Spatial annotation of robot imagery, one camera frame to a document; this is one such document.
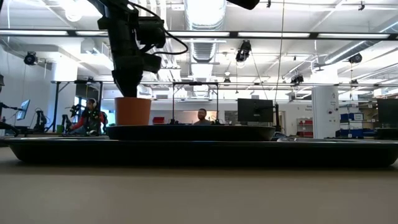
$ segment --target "black tray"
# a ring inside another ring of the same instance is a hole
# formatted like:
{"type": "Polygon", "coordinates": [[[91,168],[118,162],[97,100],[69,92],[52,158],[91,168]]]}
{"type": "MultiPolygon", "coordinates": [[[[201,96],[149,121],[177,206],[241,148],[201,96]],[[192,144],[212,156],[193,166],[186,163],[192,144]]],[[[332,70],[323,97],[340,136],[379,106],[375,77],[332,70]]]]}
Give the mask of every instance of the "black tray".
{"type": "Polygon", "coordinates": [[[24,162],[135,166],[385,167],[398,158],[393,142],[117,141],[5,139],[24,162]]]}
{"type": "Polygon", "coordinates": [[[107,128],[110,139],[136,141],[270,141],[273,127],[151,125],[107,128]]]}

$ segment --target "man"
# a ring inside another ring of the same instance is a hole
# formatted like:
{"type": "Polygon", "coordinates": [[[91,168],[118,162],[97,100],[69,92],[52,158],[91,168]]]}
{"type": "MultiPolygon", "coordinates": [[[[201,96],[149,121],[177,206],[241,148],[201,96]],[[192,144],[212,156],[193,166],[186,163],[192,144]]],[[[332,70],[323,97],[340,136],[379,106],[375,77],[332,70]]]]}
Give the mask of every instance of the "man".
{"type": "Polygon", "coordinates": [[[193,125],[211,125],[211,121],[206,120],[207,111],[203,108],[199,109],[198,111],[198,119],[195,124],[193,125]]]}
{"type": "Polygon", "coordinates": [[[79,122],[71,127],[70,134],[86,134],[87,130],[97,131],[98,125],[100,125],[99,121],[103,124],[106,122],[102,112],[97,108],[96,100],[88,99],[79,122]]]}

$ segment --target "table surface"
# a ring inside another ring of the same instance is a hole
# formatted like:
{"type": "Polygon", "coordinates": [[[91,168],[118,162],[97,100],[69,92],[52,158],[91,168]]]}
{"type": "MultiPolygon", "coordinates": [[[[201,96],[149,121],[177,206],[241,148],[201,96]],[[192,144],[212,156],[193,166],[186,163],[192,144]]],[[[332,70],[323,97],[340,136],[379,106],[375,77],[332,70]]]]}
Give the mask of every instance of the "table surface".
{"type": "Polygon", "coordinates": [[[398,171],[33,166],[0,148],[0,223],[398,221],[398,171]]]}

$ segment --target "black monitor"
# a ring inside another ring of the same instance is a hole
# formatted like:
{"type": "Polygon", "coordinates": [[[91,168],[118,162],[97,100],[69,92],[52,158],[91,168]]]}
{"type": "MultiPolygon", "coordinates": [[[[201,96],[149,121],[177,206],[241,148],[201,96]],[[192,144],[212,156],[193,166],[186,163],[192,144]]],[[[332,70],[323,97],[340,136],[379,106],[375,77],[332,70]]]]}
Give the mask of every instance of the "black monitor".
{"type": "Polygon", "coordinates": [[[29,107],[30,100],[27,100],[21,104],[22,111],[18,111],[17,121],[23,120],[26,117],[26,112],[29,107]]]}
{"type": "Polygon", "coordinates": [[[398,123],[398,99],[377,100],[379,122],[398,123]]]}
{"type": "Polygon", "coordinates": [[[238,121],[274,122],[272,100],[238,99],[238,121]]]}

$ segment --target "terracotta flower pot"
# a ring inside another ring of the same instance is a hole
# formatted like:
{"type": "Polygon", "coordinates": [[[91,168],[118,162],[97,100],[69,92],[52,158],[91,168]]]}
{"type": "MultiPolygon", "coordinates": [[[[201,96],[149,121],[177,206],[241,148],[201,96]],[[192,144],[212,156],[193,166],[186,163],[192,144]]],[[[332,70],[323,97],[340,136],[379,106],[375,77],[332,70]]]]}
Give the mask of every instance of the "terracotta flower pot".
{"type": "Polygon", "coordinates": [[[114,99],[116,125],[148,125],[151,100],[135,97],[114,99]]]}

